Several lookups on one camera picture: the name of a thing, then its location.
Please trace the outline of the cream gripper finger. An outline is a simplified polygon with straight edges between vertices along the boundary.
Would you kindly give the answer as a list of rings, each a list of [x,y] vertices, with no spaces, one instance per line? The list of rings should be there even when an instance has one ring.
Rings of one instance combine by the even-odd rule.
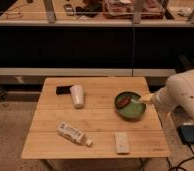
[[[141,103],[139,100],[136,100],[136,99],[132,99],[131,98],[131,100],[130,100],[132,103],[136,103],[136,104],[139,104],[139,103]]]
[[[145,94],[145,95],[143,95],[140,99],[139,99],[139,101],[141,102],[141,103],[145,103],[145,104],[151,104],[151,98],[153,97],[153,94],[152,93],[150,93],[150,94]]]

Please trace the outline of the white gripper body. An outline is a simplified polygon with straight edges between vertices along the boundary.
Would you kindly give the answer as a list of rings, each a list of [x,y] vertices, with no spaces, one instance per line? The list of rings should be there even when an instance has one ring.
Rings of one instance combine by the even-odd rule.
[[[164,103],[162,101],[162,97],[165,95],[165,93],[166,93],[166,89],[161,88],[158,91],[156,91],[153,94],[153,96],[151,97],[151,102],[157,109],[163,109],[164,108]]]

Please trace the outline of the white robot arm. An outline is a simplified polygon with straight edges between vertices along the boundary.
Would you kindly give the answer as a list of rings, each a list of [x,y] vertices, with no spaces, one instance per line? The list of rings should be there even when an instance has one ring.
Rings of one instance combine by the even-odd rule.
[[[194,120],[194,69],[170,76],[164,87],[144,94],[138,102],[154,105],[159,113],[169,113],[181,106]]]

